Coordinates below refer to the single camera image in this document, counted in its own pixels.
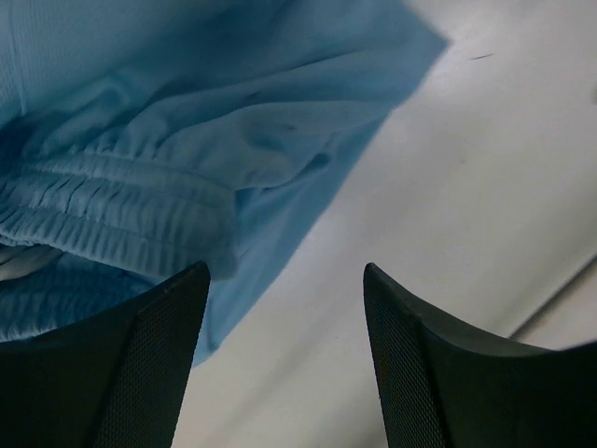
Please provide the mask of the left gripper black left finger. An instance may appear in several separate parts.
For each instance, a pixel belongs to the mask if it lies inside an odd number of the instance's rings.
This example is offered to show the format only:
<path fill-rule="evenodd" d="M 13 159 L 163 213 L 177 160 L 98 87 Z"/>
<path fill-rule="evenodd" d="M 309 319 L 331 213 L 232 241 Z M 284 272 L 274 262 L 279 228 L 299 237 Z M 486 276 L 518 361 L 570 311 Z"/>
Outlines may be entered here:
<path fill-rule="evenodd" d="M 199 262 L 90 318 L 2 343 L 2 446 L 171 446 L 209 285 Z"/>

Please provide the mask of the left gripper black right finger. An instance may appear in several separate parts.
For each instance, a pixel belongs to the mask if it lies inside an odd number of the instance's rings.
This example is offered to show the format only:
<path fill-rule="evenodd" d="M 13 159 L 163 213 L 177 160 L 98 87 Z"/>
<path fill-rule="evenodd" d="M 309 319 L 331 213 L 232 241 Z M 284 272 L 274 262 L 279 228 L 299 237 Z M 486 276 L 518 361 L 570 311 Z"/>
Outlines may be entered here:
<path fill-rule="evenodd" d="M 564 350 L 476 328 L 375 264 L 364 305 L 392 447 L 592 447 L 596 346 Z"/>

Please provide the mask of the light blue mesh shorts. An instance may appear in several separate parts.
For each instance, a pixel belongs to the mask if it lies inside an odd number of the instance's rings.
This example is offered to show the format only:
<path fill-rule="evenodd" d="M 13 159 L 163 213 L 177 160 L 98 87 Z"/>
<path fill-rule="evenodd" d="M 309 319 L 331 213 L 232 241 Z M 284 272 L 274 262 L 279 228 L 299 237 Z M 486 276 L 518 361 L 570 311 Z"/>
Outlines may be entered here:
<path fill-rule="evenodd" d="M 203 261 L 202 362 L 446 39 L 400 1 L 5 1 L 1 338 Z"/>

